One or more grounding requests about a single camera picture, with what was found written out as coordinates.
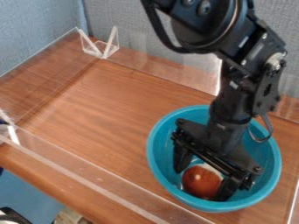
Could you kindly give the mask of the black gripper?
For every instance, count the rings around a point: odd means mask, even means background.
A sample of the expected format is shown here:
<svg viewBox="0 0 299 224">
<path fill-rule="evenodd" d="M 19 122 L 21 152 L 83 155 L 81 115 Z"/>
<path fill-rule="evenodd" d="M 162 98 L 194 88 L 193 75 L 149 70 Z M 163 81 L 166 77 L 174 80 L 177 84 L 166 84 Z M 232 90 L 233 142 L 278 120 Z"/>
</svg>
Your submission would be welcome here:
<svg viewBox="0 0 299 224">
<path fill-rule="evenodd" d="M 178 118 L 173 133 L 174 169 L 182 173 L 193 156 L 201 158 L 228 177 L 221 183 L 216 201 L 228 201 L 238 189 L 250 189 L 264 168 L 244 144 L 248 123 L 221 123 L 213 118 L 209 124 Z"/>
</svg>

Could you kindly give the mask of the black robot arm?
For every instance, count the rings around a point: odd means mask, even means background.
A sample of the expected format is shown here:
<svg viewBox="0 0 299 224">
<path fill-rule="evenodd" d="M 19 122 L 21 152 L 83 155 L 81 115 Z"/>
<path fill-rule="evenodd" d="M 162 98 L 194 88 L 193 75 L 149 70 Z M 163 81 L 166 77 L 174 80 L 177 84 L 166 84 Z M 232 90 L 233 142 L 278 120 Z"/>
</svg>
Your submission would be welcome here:
<svg viewBox="0 0 299 224">
<path fill-rule="evenodd" d="M 141 0 L 155 33 L 178 53 L 213 53 L 222 59 L 220 95 L 206 125 L 175 122 L 174 169 L 182 172 L 200 157 L 224 175 L 213 197 L 228 200 L 250 189 L 262 167 L 242 138 L 253 118 L 268 117 L 281 101 L 286 42 L 256 14 L 254 0 Z"/>
</svg>

